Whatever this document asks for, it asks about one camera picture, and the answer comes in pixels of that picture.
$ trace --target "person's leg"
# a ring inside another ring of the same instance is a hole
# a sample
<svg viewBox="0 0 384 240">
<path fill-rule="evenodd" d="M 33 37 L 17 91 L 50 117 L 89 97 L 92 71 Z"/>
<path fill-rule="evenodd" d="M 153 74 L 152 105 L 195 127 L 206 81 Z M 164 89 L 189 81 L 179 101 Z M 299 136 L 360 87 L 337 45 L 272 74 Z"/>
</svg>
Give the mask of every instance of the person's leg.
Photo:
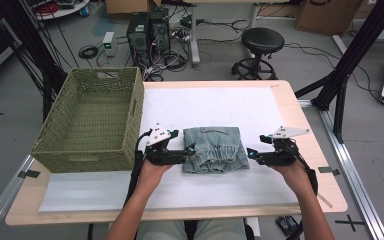
<svg viewBox="0 0 384 240">
<path fill-rule="evenodd" d="M 138 240 L 187 240 L 183 221 L 149 221 L 141 222 Z"/>
<path fill-rule="evenodd" d="M 241 240 L 246 239 L 242 218 L 198 221 L 195 240 Z"/>
</svg>

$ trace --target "person's arm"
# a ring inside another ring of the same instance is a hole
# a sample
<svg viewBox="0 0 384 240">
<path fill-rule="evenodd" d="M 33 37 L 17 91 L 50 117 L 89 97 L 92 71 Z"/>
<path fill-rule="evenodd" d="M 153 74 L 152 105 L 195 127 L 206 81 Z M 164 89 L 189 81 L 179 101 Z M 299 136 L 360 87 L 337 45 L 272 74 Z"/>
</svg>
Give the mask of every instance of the person's arm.
<svg viewBox="0 0 384 240">
<path fill-rule="evenodd" d="M 304 166 L 299 161 L 295 161 L 291 166 L 273 166 L 272 168 L 282 174 L 285 182 L 297 196 L 301 208 L 305 239 L 335 239 L 313 192 Z"/>
<path fill-rule="evenodd" d="M 165 171 L 171 166 L 156 166 L 145 160 L 136 189 L 108 231 L 106 240 L 134 239 L 143 211 Z"/>
</svg>

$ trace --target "chair base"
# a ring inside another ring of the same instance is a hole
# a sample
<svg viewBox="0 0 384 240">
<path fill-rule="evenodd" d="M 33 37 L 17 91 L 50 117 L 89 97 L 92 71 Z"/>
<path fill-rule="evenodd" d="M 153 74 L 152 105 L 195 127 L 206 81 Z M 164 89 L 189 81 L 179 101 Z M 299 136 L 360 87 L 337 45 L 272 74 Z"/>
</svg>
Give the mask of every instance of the chair base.
<svg viewBox="0 0 384 240">
<path fill-rule="evenodd" d="M 232 67 L 232 74 L 239 75 L 238 80 L 277 80 L 278 78 L 276 77 L 276 73 L 274 72 L 274 69 L 272 65 L 270 65 L 268 62 L 264 60 L 259 60 L 255 58 L 245 58 L 242 59 L 241 61 L 235 63 Z M 263 70 L 261 68 L 261 65 L 267 66 L 269 69 L 268 70 Z M 264 74 L 270 74 L 270 77 L 268 78 L 261 78 L 260 73 Z"/>
</svg>

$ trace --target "green wicker basket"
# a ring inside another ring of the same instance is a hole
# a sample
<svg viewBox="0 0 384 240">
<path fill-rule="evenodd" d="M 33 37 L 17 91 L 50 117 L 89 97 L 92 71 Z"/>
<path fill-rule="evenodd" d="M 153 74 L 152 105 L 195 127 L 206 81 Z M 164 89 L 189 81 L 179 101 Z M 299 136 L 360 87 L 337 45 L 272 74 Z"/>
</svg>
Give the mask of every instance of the green wicker basket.
<svg viewBox="0 0 384 240">
<path fill-rule="evenodd" d="M 143 95 L 138 68 L 73 69 L 30 154 L 53 173 L 131 170 Z"/>
</svg>

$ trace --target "stool seat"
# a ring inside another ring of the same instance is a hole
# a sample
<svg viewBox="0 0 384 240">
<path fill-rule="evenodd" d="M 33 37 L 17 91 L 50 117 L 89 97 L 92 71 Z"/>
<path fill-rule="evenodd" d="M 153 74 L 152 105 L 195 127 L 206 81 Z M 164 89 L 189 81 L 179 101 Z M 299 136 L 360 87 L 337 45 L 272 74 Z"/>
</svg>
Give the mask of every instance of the stool seat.
<svg viewBox="0 0 384 240">
<path fill-rule="evenodd" d="M 242 43 L 252 53 L 267 55 L 283 48 L 285 40 L 278 32 L 268 28 L 251 28 L 242 35 Z"/>
</svg>

